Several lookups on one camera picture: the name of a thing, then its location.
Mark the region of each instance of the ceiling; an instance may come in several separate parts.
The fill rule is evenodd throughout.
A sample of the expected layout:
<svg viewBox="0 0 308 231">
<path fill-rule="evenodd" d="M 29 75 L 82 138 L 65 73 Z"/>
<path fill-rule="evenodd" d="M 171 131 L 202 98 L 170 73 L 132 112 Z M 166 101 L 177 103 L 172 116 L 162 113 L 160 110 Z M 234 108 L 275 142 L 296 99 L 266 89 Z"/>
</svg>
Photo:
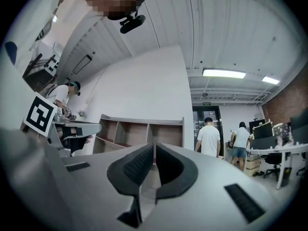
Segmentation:
<svg viewBox="0 0 308 231">
<path fill-rule="evenodd" d="M 86 15 L 64 48 L 60 79 L 86 54 L 93 60 L 74 75 L 79 81 L 125 58 L 179 44 L 193 104 L 252 105 L 283 89 L 307 60 L 307 36 L 281 0 L 146 0 L 139 14 L 145 23 L 127 34 L 119 32 L 119 21 Z M 204 67 L 247 75 L 202 77 Z M 281 82 L 262 82 L 264 76 Z"/>
</svg>

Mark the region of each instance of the man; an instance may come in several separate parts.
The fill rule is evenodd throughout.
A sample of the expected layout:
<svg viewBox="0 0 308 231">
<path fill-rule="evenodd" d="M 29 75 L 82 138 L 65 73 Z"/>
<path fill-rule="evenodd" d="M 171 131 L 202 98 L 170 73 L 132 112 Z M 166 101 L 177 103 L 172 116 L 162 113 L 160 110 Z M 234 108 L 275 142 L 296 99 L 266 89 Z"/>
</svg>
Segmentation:
<svg viewBox="0 0 308 231">
<path fill-rule="evenodd" d="M 29 0 L 16 17 L 0 48 L 0 127 L 19 129 L 35 98 L 18 69 L 28 65 L 36 41 L 49 31 L 50 21 L 64 0 Z M 142 0 L 86 0 L 101 15 L 123 17 Z"/>
<path fill-rule="evenodd" d="M 216 127 L 213 126 L 213 119 L 207 117 L 205 127 L 201 128 L 198 134 L 198 142 L 195 151 L 198 151 L 201 145 L 201 153 L 208 156 L 218 157 L 220 152 L 220 134 Z"/>
<path fill-rule="evenodd" d="M 244 171 L 244 158 L 246 156 L 247 141 L 251 140 L 249 132 L 246 130 L 246 125 L 242 121 L 240 127 L 232 133 L 230 146 L 232 148 L 232 160 L 231 164 L 235 165 L 237 159 L 240 161 L 240 170 Z"/>
<path fill-rule="evenodd" d="M 80 94 L 80 83 L 78 81 L 66 83 L 64 85 L 55 86 L 54 88 L 50 88 L 45 98 L 54 103 L 56 106 L 62 108 L 65 117 L 72 117 L 70 113 L 67 112 L 67 100 L 72 95 Z"/>
</svg>

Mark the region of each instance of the table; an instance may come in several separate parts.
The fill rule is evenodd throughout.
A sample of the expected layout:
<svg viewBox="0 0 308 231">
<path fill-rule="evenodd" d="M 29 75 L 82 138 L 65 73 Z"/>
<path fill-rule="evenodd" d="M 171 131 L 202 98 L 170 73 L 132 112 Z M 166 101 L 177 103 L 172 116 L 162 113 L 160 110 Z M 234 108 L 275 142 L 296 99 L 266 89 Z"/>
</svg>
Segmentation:
<svg viewBox="0 0 308 231">
<path fill-rule="evenodd" d="M 286 145 L 286 146 L 282 146 L 282 147 L 276 147 L 274 149 L 266 149 L 266 150 L 258 150 L 258 149 L 247 149 L 246 150 L 246 158 L 245 158 L 245 166 L 244 166 L 244 170 L 246 170 L 246 162 L 247 162 L 247 154 L 258 154 L 258 155 L 268 155 L 271 153 L 282 153 L 282 162 L 281 162 L 281 167 L 280 167 L 280 174 L 279 174 L 279 178 L 278 178 L 278 183 L 276 186 L 276 189 L 280 189 L 281 187 L 281 182 L 282 182 L 282 177 L 283 177 L 283 172 L 284 172 L 284 168 L 285 168 L 285 154 L 287 152 L 290 152 L 290 164 L 289 167 L 292 166 L 292 154 L 298 154 L 298 153 L 302 153 L 302 152 L 308 152 L 308 144 L 300 144 L 300 145 Z"/>
</svg>

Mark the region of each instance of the brick wall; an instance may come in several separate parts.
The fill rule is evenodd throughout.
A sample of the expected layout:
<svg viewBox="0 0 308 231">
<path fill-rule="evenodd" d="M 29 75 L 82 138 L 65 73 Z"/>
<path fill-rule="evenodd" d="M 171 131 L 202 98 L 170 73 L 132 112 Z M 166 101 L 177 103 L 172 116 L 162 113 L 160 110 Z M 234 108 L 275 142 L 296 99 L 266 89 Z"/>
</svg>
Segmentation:
<svg viewBox="0 0 308 231">
<path fill-rule="evenodd" d="M 264 116 L 273 125 L 287 123 L 290 117 L 308 107 L 308 63 L 294 80 L 270 101 L 262 105 Z"/>
</svg>

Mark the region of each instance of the wooden shelf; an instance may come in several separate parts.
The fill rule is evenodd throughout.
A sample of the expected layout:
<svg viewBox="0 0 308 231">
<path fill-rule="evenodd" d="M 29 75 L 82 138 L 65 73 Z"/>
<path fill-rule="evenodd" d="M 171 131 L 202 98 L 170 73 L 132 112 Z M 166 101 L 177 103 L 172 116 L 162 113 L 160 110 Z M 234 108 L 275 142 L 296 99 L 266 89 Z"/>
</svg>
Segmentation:
<svg viewBox="0 0 308 231">
<path fill-rule="evenodd" d="M 124 147 L 146 143 L 147 124 L 119 122 L 115 134 L 115 143 Z"/>
<path fill-rule="evenodd" d="M 148 143 L 166 143 L 183 146 L 183 126 L 150 124 Z"/>
<path fill-rule="evenodd" d="M 115 139 L 115 135 L 116 135 L 117 123 L 118 123 L 117 121 L 100 120 L 102 130 L 97 135 L 100 138 L 105 138 L 113 142 Z"/>
<path fill-rule="evenodd" d="M 113 152 L 120 149 L 122 149 L 122 147 L 96 136 L 93 147 L 93 154 Z"/>
<path fill-rule="evenodd" d="M 101 132 L 97 133 L 93 153 L 103 153 L 146 143 L 183 146 L 184 118 L 173 120 L 141 120 L 102 115 Z"/>
</svg>

